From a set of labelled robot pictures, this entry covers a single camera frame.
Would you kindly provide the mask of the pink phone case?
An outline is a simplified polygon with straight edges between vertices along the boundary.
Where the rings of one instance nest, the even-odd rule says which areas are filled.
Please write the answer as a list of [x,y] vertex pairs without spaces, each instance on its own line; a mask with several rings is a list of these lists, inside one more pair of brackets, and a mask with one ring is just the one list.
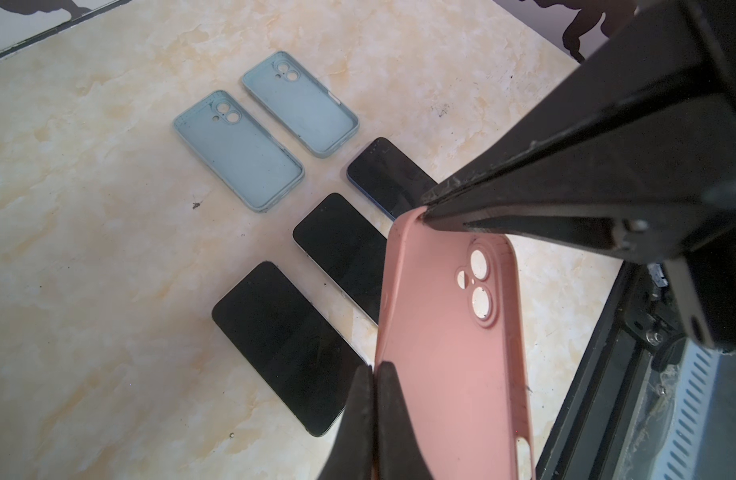
[[392,363],[436,479],[531,479],[516,256],[500,234],[438,231],[423,210],[387,243],[375,360]]

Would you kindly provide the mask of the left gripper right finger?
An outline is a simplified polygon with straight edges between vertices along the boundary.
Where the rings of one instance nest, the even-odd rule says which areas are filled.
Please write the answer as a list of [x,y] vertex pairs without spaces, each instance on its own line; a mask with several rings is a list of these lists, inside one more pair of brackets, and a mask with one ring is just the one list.
[[417,443],[395,365],[382,362],[375,380],[375,464],[378,478],[432,479]]

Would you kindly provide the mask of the white phone case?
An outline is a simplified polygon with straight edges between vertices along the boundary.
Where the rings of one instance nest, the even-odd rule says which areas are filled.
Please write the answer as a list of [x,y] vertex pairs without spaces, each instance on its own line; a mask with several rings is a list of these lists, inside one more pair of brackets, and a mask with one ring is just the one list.
[[177,116],[173,127],[256,213],[271,209],[305,176],[301,162],[224,90],[212,92]]

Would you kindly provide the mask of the phone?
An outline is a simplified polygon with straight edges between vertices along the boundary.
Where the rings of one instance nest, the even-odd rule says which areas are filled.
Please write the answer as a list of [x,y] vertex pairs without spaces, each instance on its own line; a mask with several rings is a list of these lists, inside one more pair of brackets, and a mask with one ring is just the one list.
[[310,435],[331,428],[365,362],[274,263],[252,269],[212,319]]
[[386,238],[342,195],[327,195],[293,229],[297,245],[379,322]]

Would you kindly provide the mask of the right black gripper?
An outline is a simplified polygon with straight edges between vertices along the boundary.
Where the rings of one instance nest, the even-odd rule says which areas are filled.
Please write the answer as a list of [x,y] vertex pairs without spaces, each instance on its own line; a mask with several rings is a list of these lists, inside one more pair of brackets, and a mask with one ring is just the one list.
[[721,179],[702,188],[707,206],[435,206],[436,230],[519,235],[645,264],[676,259],[685,329],[699,344],[736,350],[736,1],[685,1],[686,17],[708,57],[714,91],[728,105],[708,162]]

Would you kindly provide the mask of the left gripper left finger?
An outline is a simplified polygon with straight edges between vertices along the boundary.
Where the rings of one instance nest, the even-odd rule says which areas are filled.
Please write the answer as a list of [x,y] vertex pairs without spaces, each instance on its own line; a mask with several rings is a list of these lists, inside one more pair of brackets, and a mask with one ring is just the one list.
[[372,479],[374,457],[374,384],[370,366],[355,371],[342,420],[319,479]]

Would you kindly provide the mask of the light blue phone case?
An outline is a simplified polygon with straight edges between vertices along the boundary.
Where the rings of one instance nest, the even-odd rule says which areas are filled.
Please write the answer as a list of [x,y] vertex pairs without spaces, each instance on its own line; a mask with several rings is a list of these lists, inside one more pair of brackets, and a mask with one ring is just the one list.
[[359,129],[358,117],[285,51],[251,68],[241,84],[317,158],[331,156]]

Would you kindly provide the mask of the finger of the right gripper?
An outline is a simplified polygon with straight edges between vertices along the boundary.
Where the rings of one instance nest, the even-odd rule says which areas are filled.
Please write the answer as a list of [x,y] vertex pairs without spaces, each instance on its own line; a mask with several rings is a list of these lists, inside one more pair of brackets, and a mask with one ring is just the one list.
[[423,203],[721,91],[710,44],[734,32],[734,1],[661,1],[644,9],[493,146],[426,193]]

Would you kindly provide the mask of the black smartphone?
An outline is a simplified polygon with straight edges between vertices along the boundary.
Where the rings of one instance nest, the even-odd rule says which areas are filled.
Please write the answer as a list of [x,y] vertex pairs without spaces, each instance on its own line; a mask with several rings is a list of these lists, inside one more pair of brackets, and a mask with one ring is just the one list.
[[437,182],[385,137],[373,140],[347,166],[346,176],[391,220],[420,207]]

